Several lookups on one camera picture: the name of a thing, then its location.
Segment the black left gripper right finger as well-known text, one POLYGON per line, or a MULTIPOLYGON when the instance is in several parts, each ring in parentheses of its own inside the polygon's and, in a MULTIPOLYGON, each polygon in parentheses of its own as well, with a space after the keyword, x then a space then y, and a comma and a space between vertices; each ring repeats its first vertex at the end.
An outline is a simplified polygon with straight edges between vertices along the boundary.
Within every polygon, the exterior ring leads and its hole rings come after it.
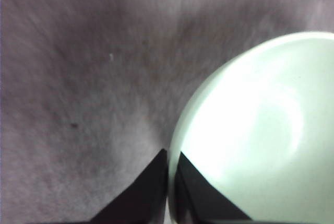
POLYGON ((174 182, 177 223, 255 223, 180 153, 174 182))

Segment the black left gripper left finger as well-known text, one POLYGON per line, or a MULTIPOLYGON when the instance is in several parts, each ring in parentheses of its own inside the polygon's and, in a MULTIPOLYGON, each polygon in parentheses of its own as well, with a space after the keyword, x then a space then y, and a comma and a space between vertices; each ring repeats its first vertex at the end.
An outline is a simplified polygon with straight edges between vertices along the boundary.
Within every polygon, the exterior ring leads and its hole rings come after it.
POLYGON ((161 149, 133 183, 89 223, 164 223, 167 188, 167 151, 161 149))

